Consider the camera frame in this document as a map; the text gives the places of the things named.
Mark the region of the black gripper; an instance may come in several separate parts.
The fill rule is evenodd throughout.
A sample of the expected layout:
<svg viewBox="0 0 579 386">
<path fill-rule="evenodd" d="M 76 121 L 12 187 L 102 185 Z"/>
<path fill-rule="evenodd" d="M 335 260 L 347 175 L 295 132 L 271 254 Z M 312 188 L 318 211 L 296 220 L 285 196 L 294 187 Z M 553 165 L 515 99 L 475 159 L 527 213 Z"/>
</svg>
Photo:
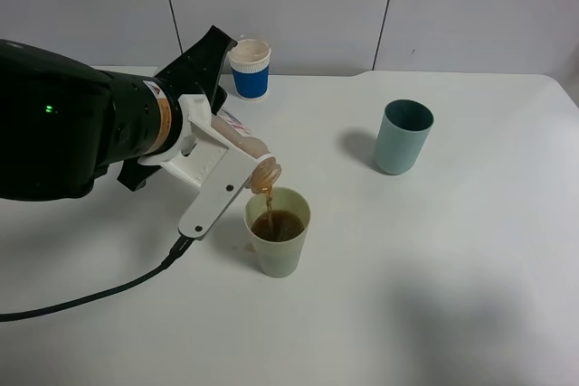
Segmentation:
<svg viewBox="0 0 579 386">
<path fill-rule="evenodd" d="M 161 166 L 141 165 L 137 157 L 158 155 L 174 145 L 183 121 L 178 97 L 203 93 L 213 113 L 223 106 L 227 93 L 220 86 L 220 78 L 227 55 L 237 44 L 212 25 L 196 44 L 155 77 L 108 71 L 110 101 L 97 163 L 109 165 L 125 160 L 117 180 L 130 191 L 143 188 Z"/>
</svg>

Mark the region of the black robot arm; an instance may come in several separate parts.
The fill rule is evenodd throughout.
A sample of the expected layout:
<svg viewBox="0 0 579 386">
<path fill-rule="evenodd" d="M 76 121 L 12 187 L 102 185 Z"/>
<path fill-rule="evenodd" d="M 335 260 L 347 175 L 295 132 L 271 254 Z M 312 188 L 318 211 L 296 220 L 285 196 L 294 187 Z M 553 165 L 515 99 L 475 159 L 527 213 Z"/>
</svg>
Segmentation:
<svg viewBox="0 0 579 386">
<path fill-rule="evenodd" d="M 42 202 L 87 195 L 109 165 L 140 189 L 157 171 L 138 163 L 179 138 L 179 103 L 200 94 L 217 111 L 228 52 L 237 42 L 213 26 L 152 77 L 92 68 L 21 42 L 1 42 L 1 196 Z"/>
</svg>

